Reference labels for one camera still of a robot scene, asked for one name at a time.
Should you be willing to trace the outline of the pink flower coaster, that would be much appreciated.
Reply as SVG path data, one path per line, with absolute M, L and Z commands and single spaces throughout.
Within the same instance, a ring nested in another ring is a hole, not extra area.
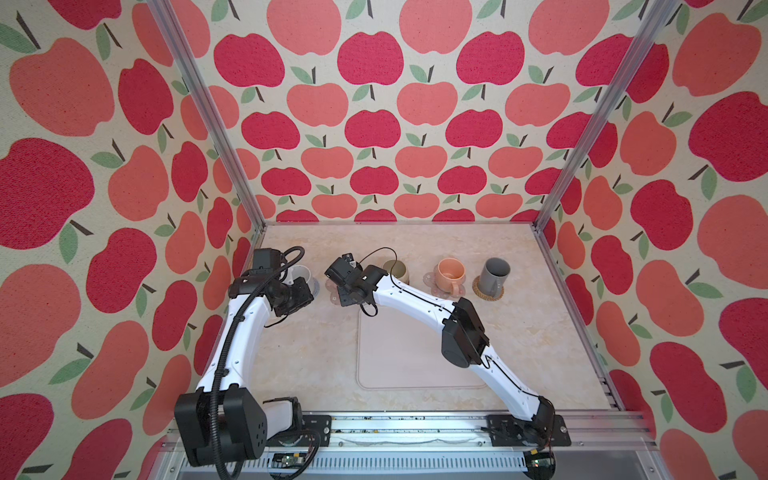
M 423 282 L 433 296 L 439 297 L 441 299 L 450 299 L 455 301 L 466 294 L 464 283 L 461 283 L 458 286 L 457 291 L 454 291 L 452 287 L 450 287 L 448 291 L 441 289 L 440 283 L 442 282 L 442 277 L 436 271 L 426 273 L 423 276 Z
M 333 305 L 339 306 L 340 300 L 338 295 L 338 286 L 330 279 L 326 280 L 325 288 L 329 292 L 330 302 Z

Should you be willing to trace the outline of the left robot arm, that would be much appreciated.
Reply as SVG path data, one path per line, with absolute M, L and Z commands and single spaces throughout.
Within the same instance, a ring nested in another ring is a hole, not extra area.
M 224 330 L 203 377 L 191 393 L 179 396 L 174 419 L 190 465 L 213 466 L 222 479 L 236 479 L 248 460 L 261 457 L 269 440 L 307 437 L 300 402 L 280 397 L 258 402 L 250 391 L 250 371 L 262 333 L 314 299 L 303 279 L 286 280 L 305 250 L 257 249 L 250 269 L 228 289 Z

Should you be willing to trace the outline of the beige mug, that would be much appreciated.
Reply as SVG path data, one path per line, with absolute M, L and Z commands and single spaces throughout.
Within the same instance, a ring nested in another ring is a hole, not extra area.
M 392 279 L 406 285 L 410 283 L 409 271 L 407 266 L 401 260 L 388 260 L 383 264 L 383 269 Z

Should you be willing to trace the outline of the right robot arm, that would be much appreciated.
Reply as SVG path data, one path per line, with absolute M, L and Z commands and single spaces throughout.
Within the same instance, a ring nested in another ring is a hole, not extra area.
M 393 308 L 441 336 L 441 354 L 450 364 L 473 371 L 502 400 L 525 445 L 546 448 L 555 426 L 555 407 L 534 392 L 503 362 L 491 345 L 473 303 L 429 295 L 383 268 L 356 262 L 350 253 L 333 261 L 325 276 L 337 287 L 343 307 Z

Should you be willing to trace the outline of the white mug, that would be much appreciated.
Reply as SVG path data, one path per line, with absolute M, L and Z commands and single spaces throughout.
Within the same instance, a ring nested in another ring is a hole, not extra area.
M 308 267 L 300 264 L 291 266 L 288 269 L 286 282 L 289 285 L 293 285 L 298 281 L 299 278 L 303 279 L 307 285 L 309 286 L 313 285 L 313 282 L 314 282 L 313 276 L 312 276 L 311 270 Z

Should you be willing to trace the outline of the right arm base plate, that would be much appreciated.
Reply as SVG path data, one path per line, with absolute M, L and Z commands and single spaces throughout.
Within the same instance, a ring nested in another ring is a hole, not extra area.
M 545 425 L 542 421 L 522 421 L 511 415 L 488 415 L 485 431 L 494 447 L 546 448 L 572 445 L 569 429 L 561 415 Z

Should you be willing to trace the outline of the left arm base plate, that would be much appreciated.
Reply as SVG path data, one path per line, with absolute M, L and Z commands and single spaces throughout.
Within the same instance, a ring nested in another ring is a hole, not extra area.
M 328 447 L 332 431 L 331 415 L 303 415 L 303 427 L 314 433 L 321 447 Z M 312 438 L 307 435 L 299 436 L 297 433 L 280 433 L 266 442 L 267 447 L 274 448 L 306 448 L 310 446 Z

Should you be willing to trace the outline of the grey mug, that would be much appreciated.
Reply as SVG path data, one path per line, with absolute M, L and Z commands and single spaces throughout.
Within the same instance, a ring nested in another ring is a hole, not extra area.
M 486 294 L 493 295 L 498 291 L 500 285 L 504 286 L 510 272 L 511 267 L 506 260 L 498 257 L 487 259 L 479 276 L 481 290 Z

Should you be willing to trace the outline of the woven rattan round coaster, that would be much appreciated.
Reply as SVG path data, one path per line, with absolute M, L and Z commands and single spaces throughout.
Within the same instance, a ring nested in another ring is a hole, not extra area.
M 504 286 L 500 285 L 498 288 L 498 291 L 494 293 L 493 295 L 486 294 L 483 292 L 480 288 L 480 277 L 477 276 L 474 278 L 472 282 L 472 290 L 476 296 L 478 296 L 480 299 L 484 301 L 498 301 L 500 300 L 504 295 Z

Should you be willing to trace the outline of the peach pink mug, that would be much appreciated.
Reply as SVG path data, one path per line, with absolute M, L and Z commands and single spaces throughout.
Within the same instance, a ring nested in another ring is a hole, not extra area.
M 434 272 L 436 287 L 451 297 L 461 297 L 466 281 L 466 268 L 456 258 L 440 260 Z

